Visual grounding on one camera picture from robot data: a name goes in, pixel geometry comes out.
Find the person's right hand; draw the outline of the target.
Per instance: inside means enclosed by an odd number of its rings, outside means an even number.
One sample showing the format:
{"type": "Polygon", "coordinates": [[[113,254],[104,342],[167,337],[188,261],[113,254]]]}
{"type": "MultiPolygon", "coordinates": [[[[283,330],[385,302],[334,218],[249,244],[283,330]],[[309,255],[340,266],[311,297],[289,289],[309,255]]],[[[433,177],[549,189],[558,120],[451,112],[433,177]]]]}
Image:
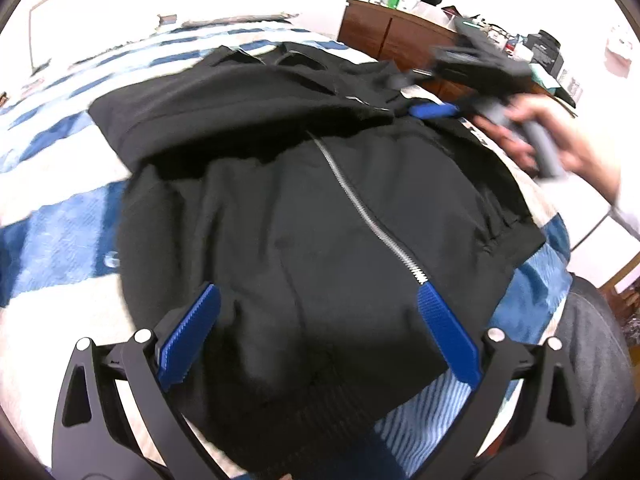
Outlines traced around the person's right hand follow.
{"type": "MultiPolygon", "coordinates": [[[[541,124],[551,134],[563,168],[581,177],[610,205],[616,203],[620,166],[596,153],[580,132],[577,120],[558,102],[541,94],[519,94],[506,108],[506,117],[512,122],[534,120],[541,124]]],[[[472,124],[495,141],[521,169],[530,174],[536,169],[535,149],[518,139],[514,132],[480,115],[472,118],[472,124]]]]}

